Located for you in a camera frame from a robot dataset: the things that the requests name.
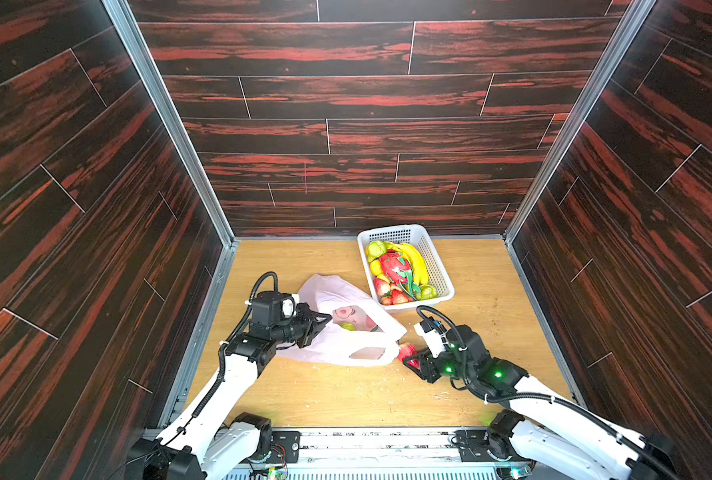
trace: strawberry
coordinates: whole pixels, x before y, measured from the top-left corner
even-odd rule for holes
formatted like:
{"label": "strawberry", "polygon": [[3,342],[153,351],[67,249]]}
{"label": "strawberry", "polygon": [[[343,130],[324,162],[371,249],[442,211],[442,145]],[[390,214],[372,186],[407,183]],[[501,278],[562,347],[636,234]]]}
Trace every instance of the strawberry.
{"label": "strawberry", "polygon": [[[417,349],[414,348],[414,345],[411,343],[402,343],[399,345],[401,347],[401,350],[399,350],[399,360],[403,362],[403,360],[409,356],[414,355],[417,353]],[[409,365],[413,366],[414,368],[418,369],[419,368],[419,361],[417,359],[415,360],[409,360]]]}
{"label": "strawberry", "polygon": [[390,292],[390,285],[385,280],[376,278],[374,279],[374,291],[378,296],[385,296]]}
{"label": "strawberry", "polygon": [[400,303],[406,303],[406,302],[411,302],[411,300],[408,298],[406,293],[399,292],[399,290],[391,290],[390,291],[390,299],[393,301],[394,305],[398,305]]}

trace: white plastic basket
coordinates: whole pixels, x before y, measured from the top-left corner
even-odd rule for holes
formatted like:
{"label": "white plastic basket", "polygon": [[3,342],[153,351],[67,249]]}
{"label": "white plastic basket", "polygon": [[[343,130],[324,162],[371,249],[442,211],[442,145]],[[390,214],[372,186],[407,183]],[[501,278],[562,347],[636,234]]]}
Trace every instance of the white plastic basket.
{"label": "white plastic basket", "polygon": [[399,305],[383,305],[385,310],[389,312],[413,310],[417,308],[418,305],[436,305],[454,296],[454,286],[452,286],[452,281],[449,279],[447,269],[444,268],[444,264],[441,258],[439,258],[439,253],[436,252],[436,247],[433,245],[433,241],[430,240],[430,235],[428,235],[425,227],[422,225],[396,225],[365,230],[358,235],[358,249],[361,252],[361,263],[369,279],[369,290],[372,293],[374,301],[380,303],[380,298],[377,297],[377,292],[374,291],[374,275],[372,275],[369,269],[366,250],[367,245],[375,240],[389,241],[393,244],[406,243],[414,245],[428,266],[428,283],[435,286],[439,293],[438,297],[431,300],[418,300],[417,302],[407,302]]}

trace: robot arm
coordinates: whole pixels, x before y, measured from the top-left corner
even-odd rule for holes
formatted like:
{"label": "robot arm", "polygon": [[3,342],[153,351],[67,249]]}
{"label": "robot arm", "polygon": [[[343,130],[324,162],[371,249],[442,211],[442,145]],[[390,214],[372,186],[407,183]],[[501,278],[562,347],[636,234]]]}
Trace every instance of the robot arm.
{"label": "robot arm", "polygon": [[[269,276],[274,278],[274,290],[255,297]],[[273,272],[260,277],[249,298],[244,317],[220,342],[220,367],[207,386],[155,441],[141,438],[130,449],[127,480],[203,480],[205,474],[224,478],[245,458],[263,462],[271,455],[271,422],[266,418],[242,414],[216,441],[215,436],[238,399],[276,355],[277,346],[311,345],[332,316],[312,312],[297,295],[279,293]]]}
{"label": "robot arm", "polygon": [[[531,458],[577,480],[677,478],[668,458],[673,444],[666,438],[644,438],[588,412],[526,370],[491,357],[467,326],[428,306],[418,306],[417,312],[423,320],[416,330],[428,348],[403,364],[430,383],[447,376],[459,389],[454,380],[463,380],[462,389],[508,408],[489,427],[487,447],[495,459]],[[449,330],[423,312],[443,319]]]}

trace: wooden table surface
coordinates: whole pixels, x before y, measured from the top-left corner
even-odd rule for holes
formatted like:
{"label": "wooden table surface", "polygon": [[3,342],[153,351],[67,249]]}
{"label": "wooden table surface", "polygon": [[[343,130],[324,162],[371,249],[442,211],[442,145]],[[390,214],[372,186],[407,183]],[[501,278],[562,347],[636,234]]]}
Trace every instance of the wooden table surface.
{"label": "wooden table surface", "polygon": [[[493,356],[514,362],[569,398],[569,390],[534,316],[501,240],[436,240],[457,291],[438,309],[468,325]],[[191,388],[190,402],[217,369],[217,348],[245,310],[255,280],[268,270],[279,289],[297,290],[312,274],[339,275],[369,292],[355,240],[244,240],[239,244],[225,293]],[[265,288],[272,288],[266,280]],[[402,342],[423,342],[410,310],[395,315],[408,333]],[[265,416],[275,426],[482,426],[502,408],[457,392],[446,378],[431,385],[395,360],[385,367],[342,367],[274,358],[247,390],[228,420],[239,413]]]}

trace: black cable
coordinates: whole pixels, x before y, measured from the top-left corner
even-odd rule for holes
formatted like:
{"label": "black cable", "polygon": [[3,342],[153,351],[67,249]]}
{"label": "black cable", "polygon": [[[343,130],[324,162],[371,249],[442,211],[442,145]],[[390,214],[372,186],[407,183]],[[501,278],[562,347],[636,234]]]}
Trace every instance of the black cable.
{"label": "black cable", "polygon": [[145,458],[145,457],[154,456],[156,453],[159,453],[159,450],[155,450],[155,451],[153,451],[153,452],[146,453],[145,455],[140,455],[139,457],[135,457],[135,458],[133,458],[132,460],[127,460],[123,465],[121,465],[121,466],[118,467],[116,470],[114,470],[113,473],[111,473],[110,475],[108,475],[108,476],[106,477],[106,480],[111,480],[111,478],[113,477],[113,475],[115,475],[116,473],[118,473],[119,470],[121,470],[121,469],[124,468],[125,466],[128,466],[130,463],[132,463],[132,462],[137,462],[138,460],[140,460],[140,458]]}
{"label": "black cable", "polygon": [[604,422],[599,417],[593,415],[591,412],[589,412],[588,410],[585,410],[584,408],[577,405],[576,403],[570,402],[568,400],[564,400],[563,398],[556,398],[556,397],[553,397],[550,395],[546,395],[544,393],[536,393],[536,392],[519,392],[519,393],[515,393],[513,395],[489,398],[487,396],[482,396],[480,393],[475,392],[473,389],[469,389],[469,391],[474,396],[481,398],[482,400],[484,400],[486,402],[501,403],[501,402],[509,402],[512,400],[519,400],[521,398],[533,398],[535,400],[545,400],[545,401],[548,401],[551,403],[557,403],[560,406],[569,408],[569,409],[579,413],[583,417],[586,417],[588,420],[593,422],[596,426],[600,427],[600,429],[604,430],[604,432],[615,437],[617,439],[618,443],[620,443],[621,445],[624,445],[624,446],[628,447],[630,450],[633,450],[634,452],[636,452],[639,457],[646,459],[647,462],[649,462],[652,466],[654,466],[656,469],[658,469],[661,473],[663,473],[665,476],[667,476],[671,480],[680,480],[678,475],[675,474],[675,472],[670,470],[668,468],[668,466],[666,466],[664,463],[660,462],[655,456],[652,456],[649,452],[646,452],[643,448],[639,447],[636,443],[631,441],[628,437],[623,436],[620,432],[617,431],[617,429],[610,426],[608,423]]}
{"label": "black cable", "polygon": [[241,320],[238,321],[238,324],[233,329],[231,334],[227,336],[227,339],[225,339],[225,341],[221,343],[220,348],[217,349],[217,361],[219,362],[217,378],[215,378],[215,382],[212,383],[211,387],[209,387],[209,390],[207,391],[206,395],[204,395],[204,398],[202,398],[196,408],[193,409],[193,413],[191,414],[192,418],[196,418],[201,414],[201,411],[207,406],[209,400],[211,400],[211,398],[215,396],[217,388],[219,388],[220,384],[225,381],[225,354],[227,352],[227,345],[228,343],[233,341],[233,339],[236,338],[236,335],[243,332],[244,329],[247,327],[249,314],[252,312],[252,302],[255,301],[255,295],[257,295],[257,290],[259,290],[260,285],[269,276],[273,277],[273,289],[278,292],[278,275],[276,275],[275,272],[265,272],[264,274],[260,275],[260,278],[257,279],[255,285],[252,287],[252,290],[249,293],[249,305],[247,305],[247,309],[244,312],[244,316],[241,318]]}
{"label": "black cable", "polygon": [[[445,322],[447,322],[449,324],[449,327],[452,329],[452,331],[455,332],[455,335],[457,335],[457,338],[459,340],[458,343],[460,343],[462,345],[459,350],[461,350],[463,353],[463,381],[465,382],[465,388],[467,388],[468,391],[471,392],[475,397],[480,398],[480,399],[484,400],[485,402],[492,402],[492,403],[508,402],[510,400],[517,400],[520,398],[533,398],[533,399],[537,399],[537,400],[546,400],[548,402],[558,403],[561,406],[565,406],[565,407],[570,408],[570,409],[574,410],[575,412],[581,414],[583,417],[586,417],[588,420],[593,422],[596,426],[598,426],[602,430],[604,430],[604,432],[617,438],[617,441],[620,444],[622,444],[622,445],[628,447],[630,450],[633,450],[634,452],[636,452],[639,457],[646,459],[652,466],[654,466],[661,473],[663,473],[668,478],[670,478],[670,480],[680,480],[678,475],[676,475],[672,470],[670,470],[668,468],[668,466],[666,466],[664,463],[660,462],[657,458],[655,458],[654,456],[652,456],[651,454],[646,452],[643,448],[639,447],[637,444],[633,443],[627,437],[622,436],[615,428],[611,427],[608,423],[604,422],[599,417],[593,415],[591,412],[589,412],[588,410],[585,410],[584,408],[577,405],[576,403],[572,403],[568,400],[564,400],[563,398],[554,398],[554,397],[551,397],[550,395],[545,395],[544,393],[534,393],[534,392],[521,392],[521,393],[516,393],[514,395],[493,397],[493,398],[488,398],[487,396],[482,396],[480,393],[476,392],[473,388],[470,388],[471,382],[470,382],[470,378],[468,377],[467,365],[465,362],[467,349],[466,349],[465,342],[464,342],[462,336],[457,331],[457,325],[455,325],[454,322],[451,321],[446,315],[444,315],[443,313],[439,312],[438,310],[432,308],[431,306],[420,305],[417,307],[417,314],[425,320],[430,320],[427,316],[422,314],[423,311],[430,312],[434,315],[438,315],[441,319],[443,319]],[[457,387],[455,387],[454,381],[452,379],[449,379],[449,380],[452,382],[452,387],[454,389],[458,389]]]}
{"label": "black cable", "polygon": [[452,388],[453,388],[453,389],[458,390],[458,391],[460,391],[460,390],[467,390],[467,389],[468,389],[468,386],[467,386],[467,385],[466,385],[466,386],[463,386],[463,387],[457,387],[457,386],[455,386],[455,384],[454,384],[454,379],[453,379],[452,377],[449,377],[449,384],[452,385]]}
{"label": "black cable", "polygon": [[424,320],[430,321],[430,319],[423,314],[423,312],[429,312],[432,315],[438,315],[443,321],[447,322],[447,325],[449,325],[449,329],[454,332],[454,334],[457,336],[457,344],[458,344],[458,349],[457,351],[460,353],[460,359],[459,362],[463,365],[463,381],[465,382],[465,387],[462,389],[458,389],[457,387],[454,386],[454,383],[452,383],[452,387],[456,390],[464,390],[468,388],[469,382],[466,382],[466,375],[467,375],[467,355],[468,355],[468,347],[465,344],[465,340],[463,339],[463,336],[459,334],[459,331],[457,330],[457,325],[453,321],[449,319],[446,315],[443,313],[439,312],[438,310],[434,309],[431,306],[428,305],[420,305],[418,306],[415,311],[417,312],[417,315],[420,316],[420,318],[423,318]]}

